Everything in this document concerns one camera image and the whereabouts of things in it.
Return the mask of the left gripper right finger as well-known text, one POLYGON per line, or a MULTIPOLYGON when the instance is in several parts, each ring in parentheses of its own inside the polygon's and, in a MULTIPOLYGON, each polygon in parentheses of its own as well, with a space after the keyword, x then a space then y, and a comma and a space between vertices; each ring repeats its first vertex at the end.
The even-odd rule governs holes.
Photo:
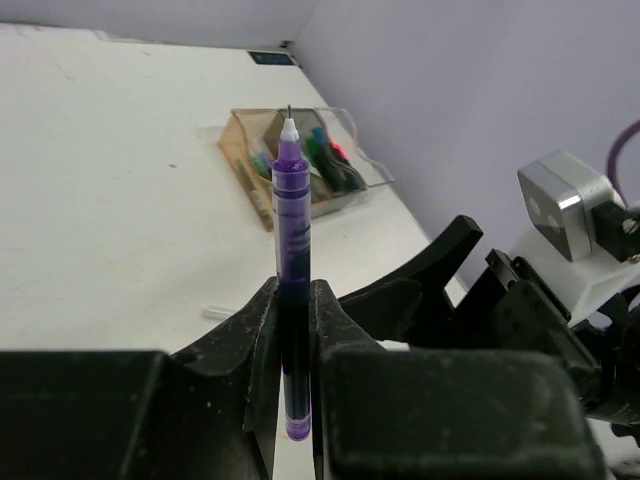
POLYGON ((311 286, 319 479, 603 479, 606 461, 551 357, 389 351, 311 286))

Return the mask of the purple gel pen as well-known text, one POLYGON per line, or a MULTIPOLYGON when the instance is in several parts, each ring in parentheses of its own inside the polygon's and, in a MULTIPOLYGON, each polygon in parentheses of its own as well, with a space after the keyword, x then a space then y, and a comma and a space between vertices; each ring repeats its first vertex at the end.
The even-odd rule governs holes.
POLYGON ((311 432, 311 188, 309 162, 290 107, 272 165, 272 206, 285 428, 289 439, 300 442, 311 432))

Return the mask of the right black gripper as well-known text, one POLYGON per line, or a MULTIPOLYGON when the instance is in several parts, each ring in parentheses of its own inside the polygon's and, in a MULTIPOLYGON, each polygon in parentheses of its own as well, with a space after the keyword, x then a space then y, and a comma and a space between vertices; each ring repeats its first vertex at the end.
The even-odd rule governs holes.
POLYGON ((599 307, 608 326, 571 325, 568 310, 527 261, 492 250, 487 269, 454 308, 445 287, 482 236, 475 220, 459 215, 415 257, 339 303, 376 340, 549 355, 570 375, 589 417, 638 424, 638 286, 599 307))

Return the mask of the green cap black highlighter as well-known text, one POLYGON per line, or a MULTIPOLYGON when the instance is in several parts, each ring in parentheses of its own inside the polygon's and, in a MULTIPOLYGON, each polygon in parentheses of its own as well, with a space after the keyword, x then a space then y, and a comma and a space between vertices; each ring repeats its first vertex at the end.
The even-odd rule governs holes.
POLYGON ((323 148, 312 137, 306 138, 305 147, 314 168, 324 180, 328 181, 330 179, 330 163, 323 148))

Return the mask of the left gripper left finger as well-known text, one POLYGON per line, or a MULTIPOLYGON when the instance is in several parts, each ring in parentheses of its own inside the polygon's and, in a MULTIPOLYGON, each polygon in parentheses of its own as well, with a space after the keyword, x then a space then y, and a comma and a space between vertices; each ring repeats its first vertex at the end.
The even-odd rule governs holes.
POLYGON ((5 479, 269 479, 277 284, 174 354, 5 351, 5 479))

